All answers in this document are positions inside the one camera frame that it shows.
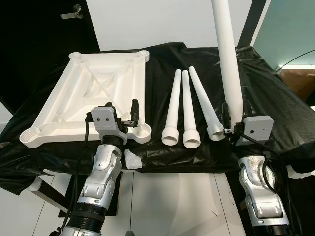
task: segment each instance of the black door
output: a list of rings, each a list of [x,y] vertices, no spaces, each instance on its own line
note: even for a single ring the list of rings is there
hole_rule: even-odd
[[[1,16],[4,73],[0,101],[14,113],[52,65],[72,52],[97,53],[99,47],[85,0],[7,2]],[[83,18],[61,19],[76,4]]]

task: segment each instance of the white plastic tray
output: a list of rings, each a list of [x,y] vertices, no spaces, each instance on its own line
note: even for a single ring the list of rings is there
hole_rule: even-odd
[[[128,139],[148,142],[151,128],[145,123],[145,63],[149,52],[81,54],[71,53],[70,62],[56,83],[31,128],[20,135],[29,148],[43,143],[82,141],[86,112],[112,102],[117,116],[131,118],[132,100],[139,101],[139,123],[129,128]],[[99,140],[89,123],[89,140]]]

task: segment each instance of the door handle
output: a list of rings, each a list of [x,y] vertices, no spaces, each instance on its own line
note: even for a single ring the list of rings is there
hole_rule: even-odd
[[[70,18],[79,18],[82,19],[83,18],[83,13],[82,13],[82,9],[80,5],[75,5],[73,7],[73,11],[72,13],[67,13],[67,14],[61,14],[60,17],[61,19],[65,20],[65,19],[70,19]]]

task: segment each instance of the white cylinder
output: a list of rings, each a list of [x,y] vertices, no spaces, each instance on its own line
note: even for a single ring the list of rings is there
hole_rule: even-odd
[[[211,140],[218,141],[224,139],[223,135],[223,125],[219,122],[219,119],[213,109],[211,102],[206,94],[205,89],[202,86],[202,83],[197,75],[197,72],[193,66],[189,68],[190,76],[193,82],[193,86],[195,87],[199,103],[201,105],[201,109],[203,115],[206,119],[208,128],[207,132]]]
[[[181,70],[175,71],[171,100],[169,102],[166,125],[162,132],[162,142],[165,145],[175,145],[178,142],[177,118],[179,94],[181,88]]]
[[[227,0],[212,0],[225,101],[229,106],[231,127],[242,121],[243,100],[237,68],[232,22]]]
[[[191,92],[189,86],[188,71],[184,70],[183,75],[183,110],[184,110],[184,134],[183,143],[187,148],[197,148],[200,145],[200,136],[196,128],[195,116],[193,113]]]

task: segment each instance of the black tarp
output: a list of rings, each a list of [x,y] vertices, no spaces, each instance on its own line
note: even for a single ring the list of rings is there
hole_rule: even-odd
[[[167,43],[144,50],[150,52],[150,61],[146,63],[146,123],[152,128],[152,138],[145,144],[130,140],[125,145],[126,149],[141,157],[143,168],[138,171],[224,173],[237,169],[237,158],[230,151],[228,139],[218,142],[209,139],[192,83],[190,87],[200,147],[184,148],[182,97],[178,119],[179,142],[172,147],[161,142],[176,69],[195,67],[221,120],[225,98],[218,49],[188,49],[183,43]],[[266,144],[281,154],[286,164],[297,164],[302,172],[314,169],[314,111],[294,94],[252,47],[237,48],[237,60],[243,98],[250,101],[256,112],[270,115],[274,120],[272,135]],[[77,171],[77,158],[82,152],[83,142],[45,143],[30,149],[19,141],[19,135],[35,121],[67,62],[65,58],[60,64],[52,66],[49,77],[14,114],[0,136],[0,187],[12,193],[19,194],[36,175],[44,174],[44,169],[69,174]],[[88,142],[79,174],[90,173],[99,144],[100,141]]]

